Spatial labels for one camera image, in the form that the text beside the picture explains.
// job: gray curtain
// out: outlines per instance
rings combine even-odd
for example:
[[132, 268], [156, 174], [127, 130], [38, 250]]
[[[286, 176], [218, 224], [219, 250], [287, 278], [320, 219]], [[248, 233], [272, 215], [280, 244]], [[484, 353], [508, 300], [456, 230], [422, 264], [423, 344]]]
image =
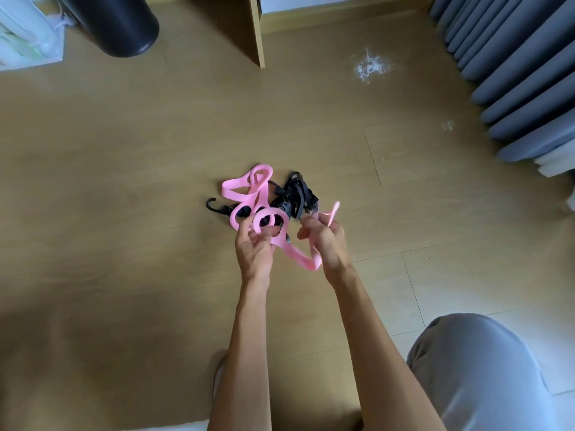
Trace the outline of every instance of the gray curtain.
[[447, 50], [506, 161], [575, 137], [575, 0], [435, 0]]

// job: forearm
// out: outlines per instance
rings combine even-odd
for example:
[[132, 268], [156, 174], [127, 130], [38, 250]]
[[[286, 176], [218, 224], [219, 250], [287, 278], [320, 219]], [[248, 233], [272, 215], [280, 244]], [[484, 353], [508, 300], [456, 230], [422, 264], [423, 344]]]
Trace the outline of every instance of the forearm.
[[334, 284], [369, 430], [445, 430], [379, 319], [355, 269]]
[[209, 431], [269, 431], [266, 289], [244, 284]]

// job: wooden floor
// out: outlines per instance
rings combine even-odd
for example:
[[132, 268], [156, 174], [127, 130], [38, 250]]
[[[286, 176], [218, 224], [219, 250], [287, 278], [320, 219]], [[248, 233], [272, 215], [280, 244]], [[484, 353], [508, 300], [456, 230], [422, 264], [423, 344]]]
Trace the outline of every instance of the wooden floor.
[[[257, 163], [341, 201], [403, 354], [436, 316], [494, 314], [575, 427], [572, 182], [494, 157], [423, 13], [266, 35], [260, 70], [192, 5], [154, 12], [140, 57], [72, 31], [64, 63], [0, 76], [0, 429], [208, 417], [239, 270], [204, 203]], [[367, 53], [382, 74], [358, 70]], [[274, 428], [349, 430], [358, 398], [322, 273], [277, 253], [267, 306]]]

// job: black cylinder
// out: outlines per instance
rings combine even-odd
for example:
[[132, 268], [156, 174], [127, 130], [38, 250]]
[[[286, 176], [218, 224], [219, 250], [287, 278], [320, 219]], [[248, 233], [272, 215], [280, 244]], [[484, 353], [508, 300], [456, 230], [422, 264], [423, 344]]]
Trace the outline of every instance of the black cylinder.
[[62, 1], [111, 56], [137, 56], [158, 37], [160, 26], [146, 0]]

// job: left hand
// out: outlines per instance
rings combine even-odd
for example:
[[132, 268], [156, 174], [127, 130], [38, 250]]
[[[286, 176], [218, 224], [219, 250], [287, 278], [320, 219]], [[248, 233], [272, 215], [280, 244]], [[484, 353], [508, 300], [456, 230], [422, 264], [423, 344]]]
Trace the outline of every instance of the left hand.
[[271, 236], [279, 232], [279, 227], [262, 227], [262, 234], [258, 235], [249, 229], [253, 222], [254, 215], [251, 215], [240, 223], [236, 236], [237, 262], [240, 265], [243, 284], [257, 282], [267, 289], [276, 248], [271, 244]]

